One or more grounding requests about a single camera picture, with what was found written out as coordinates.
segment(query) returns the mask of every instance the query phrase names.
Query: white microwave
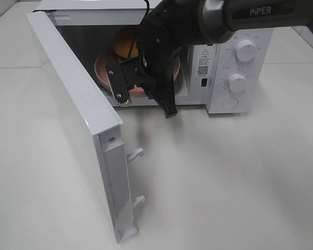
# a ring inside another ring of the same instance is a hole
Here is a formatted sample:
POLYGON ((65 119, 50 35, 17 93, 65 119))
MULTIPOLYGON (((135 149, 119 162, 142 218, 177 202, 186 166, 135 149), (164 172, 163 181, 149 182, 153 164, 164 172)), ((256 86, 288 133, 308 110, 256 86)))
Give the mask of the white microwave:
MULTIPOLYGON (((160 0, 150 2, 153 8, 160 0)), ((142 0, 43 0, 27 14, 63 127, 117 242, 137 232, 133 209, 145 198, 131 198, 127 165, 143 149, 125 153, 123 122, 94 62, 119 29, 139 24, 144 13, 142 0)), ((243 30, 224 44, 184 47, 176 104, 205 105, 209 114, 248 112, 272 31, 243 30)), ((156 105, 144 96, 131 101, 156 105)))

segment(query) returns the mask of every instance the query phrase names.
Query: white knob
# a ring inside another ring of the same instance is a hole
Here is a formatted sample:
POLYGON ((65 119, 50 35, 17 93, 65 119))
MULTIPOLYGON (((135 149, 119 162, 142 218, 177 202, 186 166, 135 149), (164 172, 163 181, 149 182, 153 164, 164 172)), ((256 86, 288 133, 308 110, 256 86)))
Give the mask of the white knob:
POLYGON ((227 84, 230 91, 234 93, 239 93, 246 89, 247 79, 243 74, 236 73, 229 77, 227 84))
POLYGON ((250 61, 255 57, 256 45, 251 40, 243 40, 235 46, 236 57, 240 61, 250 61))

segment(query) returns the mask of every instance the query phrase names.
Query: sticker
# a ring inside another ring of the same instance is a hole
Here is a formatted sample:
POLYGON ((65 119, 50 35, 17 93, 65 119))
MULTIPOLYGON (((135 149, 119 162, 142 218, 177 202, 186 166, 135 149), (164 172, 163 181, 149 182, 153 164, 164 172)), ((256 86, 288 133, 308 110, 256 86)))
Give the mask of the sticker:
POLYGON ((209 74, 211 58, 207 49, 204 49, 199 55, 197 75, 199 77, 204 77, 209 74))

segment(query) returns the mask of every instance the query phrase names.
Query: microwave door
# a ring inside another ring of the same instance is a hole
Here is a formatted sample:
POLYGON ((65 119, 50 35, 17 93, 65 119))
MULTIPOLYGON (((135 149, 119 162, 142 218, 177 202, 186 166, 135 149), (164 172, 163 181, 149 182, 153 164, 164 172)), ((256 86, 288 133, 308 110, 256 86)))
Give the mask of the microwave door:
POLYGON ((27 14, 34 42, 66 136, 87 173, 117 242, 136 233, 121 118, 96 86, 48 16, 27 14))

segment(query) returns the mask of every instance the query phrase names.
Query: black cable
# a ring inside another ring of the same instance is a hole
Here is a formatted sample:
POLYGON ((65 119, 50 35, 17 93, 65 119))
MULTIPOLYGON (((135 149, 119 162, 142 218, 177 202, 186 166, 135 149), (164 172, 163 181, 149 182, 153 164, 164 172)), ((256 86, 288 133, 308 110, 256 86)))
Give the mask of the black cable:
MULTIPOLYGON (((146 3, 146 12, 145 12, 145 15, 144 17, 142 18, 141 22, 143 21, 143 19, 148 15, 148 13, 150 12, 150 2, 148 0, 144 0, 145 3, 146 3)), ((138 31, 136 32, 135 36, 134 36, 134 39, 131 43, 131 46, 130 46, 130 50, 129 50, 129 54, 127 55, 127 58, 130 59, 131 58, 131 54, 132 54, 132 50, 134 49, 134 45, 135 45, 135 42, 136 42, 136 39, 138 37, 138 31)))

